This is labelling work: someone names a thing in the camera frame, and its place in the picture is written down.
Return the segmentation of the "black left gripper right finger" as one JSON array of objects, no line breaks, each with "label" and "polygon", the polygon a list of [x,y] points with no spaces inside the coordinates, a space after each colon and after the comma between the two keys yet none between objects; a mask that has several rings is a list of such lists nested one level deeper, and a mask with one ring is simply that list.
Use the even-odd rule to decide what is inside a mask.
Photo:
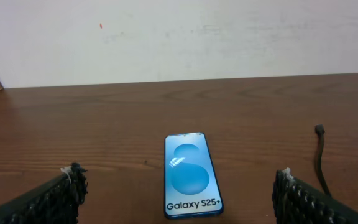
[{"label": "black left gripper right finger", "polygon": [[358,224],[358,212],[294,177],[290,168],[278,170],[273,183],[277,224]]}]

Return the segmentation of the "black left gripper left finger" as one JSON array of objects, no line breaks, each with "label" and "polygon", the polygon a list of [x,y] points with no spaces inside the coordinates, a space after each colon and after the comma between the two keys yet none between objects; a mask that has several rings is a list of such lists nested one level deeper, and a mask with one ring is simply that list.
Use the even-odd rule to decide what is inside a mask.
[{"label": "black left gripper left finger", "polygon": [[84,169],[72,163],[61,175],[0,205],[0,223],[77,224],[78,208],[88,193]]}]

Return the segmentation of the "blue Galaxy smartphone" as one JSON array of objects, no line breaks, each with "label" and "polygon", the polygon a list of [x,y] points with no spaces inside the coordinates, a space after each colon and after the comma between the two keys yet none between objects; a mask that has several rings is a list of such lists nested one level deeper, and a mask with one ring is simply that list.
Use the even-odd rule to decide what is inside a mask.
[{"label": "blue Galaxy smartphone", "polygon": [[165,217],[222,214],[224,202],[204,133],[168,135],[164,146]]}]

